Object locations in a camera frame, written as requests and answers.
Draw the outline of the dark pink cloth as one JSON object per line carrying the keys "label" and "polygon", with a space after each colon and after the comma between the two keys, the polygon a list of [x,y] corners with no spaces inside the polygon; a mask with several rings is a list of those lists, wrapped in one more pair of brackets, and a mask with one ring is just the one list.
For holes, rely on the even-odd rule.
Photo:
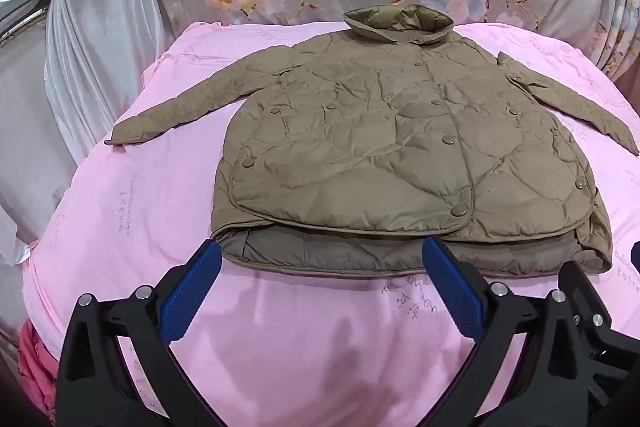
{"label": "dark pink cloth", "polygon": [[18,336],[17,366],[26,395],[54,425],[58,361],[48,351],[30,320],[23,324]]}

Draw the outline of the white satin curtain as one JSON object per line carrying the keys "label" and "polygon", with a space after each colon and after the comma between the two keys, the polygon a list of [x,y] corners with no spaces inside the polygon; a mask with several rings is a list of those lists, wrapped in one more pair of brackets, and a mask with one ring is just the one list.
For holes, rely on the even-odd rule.
{"label": "white satin curtain", "polygon": [[26,319],[32,243],[170,38],[160,0],[1,0],[3,335]]}

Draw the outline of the olive quilted jacket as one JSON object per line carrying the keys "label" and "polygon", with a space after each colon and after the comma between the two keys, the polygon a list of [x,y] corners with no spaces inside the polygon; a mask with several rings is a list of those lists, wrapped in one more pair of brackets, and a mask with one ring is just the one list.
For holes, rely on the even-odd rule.
{"label": "olive quilted jacket", "polygon": [[611,266],[585,153],[562,123],[629,153],[627,125],[563,83],[490,53],[422,5],[345,13],[345,28],[241,58],[116,124],[149,142],[229,104],[210,229],[254,270],[390,277],[438,237],[487,274]]}

